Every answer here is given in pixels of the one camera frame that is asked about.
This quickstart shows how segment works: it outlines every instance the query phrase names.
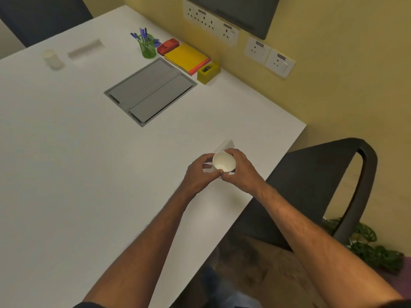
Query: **green plant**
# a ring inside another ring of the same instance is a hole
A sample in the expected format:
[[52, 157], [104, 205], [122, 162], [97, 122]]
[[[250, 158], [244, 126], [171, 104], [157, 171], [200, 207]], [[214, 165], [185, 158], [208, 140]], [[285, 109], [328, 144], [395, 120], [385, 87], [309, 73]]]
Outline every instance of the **green plant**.
[[[333, 234], [341, 218], [324, 219], [323, 228]], [[373, 246], [377, 242], [377, 234], [366, 224], [359, 222], [349, 239], [347, 248], [374, 269], [383, 269], [390, 274], [398, 274], [404, 265], [404, 254], [395, 250], [387, 250], [382, 245]]]

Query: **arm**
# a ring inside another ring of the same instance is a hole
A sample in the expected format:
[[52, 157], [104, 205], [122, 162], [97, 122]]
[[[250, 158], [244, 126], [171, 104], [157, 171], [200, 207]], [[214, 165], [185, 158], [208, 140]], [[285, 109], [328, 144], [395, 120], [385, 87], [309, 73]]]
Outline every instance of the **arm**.
[[322, 298], [332, 307], [380, 307], [402, 299], [383, 278], [342, 244], [290, 205], [257, 173], [239, 150], [235, 174], [222, 179], [255, 197], [268, 211], [304, 266]]
[[166, 205], [111, 264], [83, 301], [106, 308], [148, 307], [184, 210], [197, 193], [221, 174], [203, 172], [203, 168], [211, 168], [204, 163], [210, 162], [213, 155], [202, 155], [188, 167]]

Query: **hand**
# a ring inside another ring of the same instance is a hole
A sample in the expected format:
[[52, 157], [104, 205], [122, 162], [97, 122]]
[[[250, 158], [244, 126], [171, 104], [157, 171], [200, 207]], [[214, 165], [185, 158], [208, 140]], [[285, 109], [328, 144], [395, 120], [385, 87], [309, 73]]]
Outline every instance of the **hand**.
[[220, 177], [223, 170], [216, 170], [213, 172], [205, 173], [204, 168], [212, 168], [210, 164], [206, 162], [212, 162], [215, 154], [203, 154], [192, 164], [190, 164], [185, 173], [184, 179], [181, 185], [178, 187], [181, 191], [188, 192], [191, 196], [195, 196], [205, 187], [208, 186], [213, 180]]
[[226, 149], [225, 152], [232, 154], [235, 159], [235, 173], [223, 173], [221, 178], [240, 190], [256, 197], [257, 192], [266, 184], [245, 154], [238, 149]]

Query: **white table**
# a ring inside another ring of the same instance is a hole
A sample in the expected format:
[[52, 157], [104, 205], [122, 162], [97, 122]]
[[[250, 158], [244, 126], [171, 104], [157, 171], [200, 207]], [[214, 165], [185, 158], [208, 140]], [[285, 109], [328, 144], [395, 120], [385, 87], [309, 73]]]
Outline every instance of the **white table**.
[[[305, 127], [224, 70], [140, 127], [103, 94], [151, 62], [139, 27], [172, 37], [123, 6], [0, 61], [2, 308], [75, 305], [199, 155], [232, 138], [267, 178]], [[94, 38], [103, 50], [67, 57]], [[151, 307], [172, 304], [250, 199], [217, 180], [192, 201]]]

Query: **forearm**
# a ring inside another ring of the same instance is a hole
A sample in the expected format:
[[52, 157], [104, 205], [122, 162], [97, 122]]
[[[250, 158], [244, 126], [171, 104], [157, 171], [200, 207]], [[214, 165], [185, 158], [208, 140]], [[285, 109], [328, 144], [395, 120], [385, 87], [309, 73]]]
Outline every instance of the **forearm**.
[[330, 307], [379, 307], [402, 298], [374, 270], [291, 206], [274, 188], [262, 184], [255, 197], [267, 209]]
[[84, 301], [106, 308], [149, 305], [183, 212], [194, 195], [178, 189], [101, 276]]

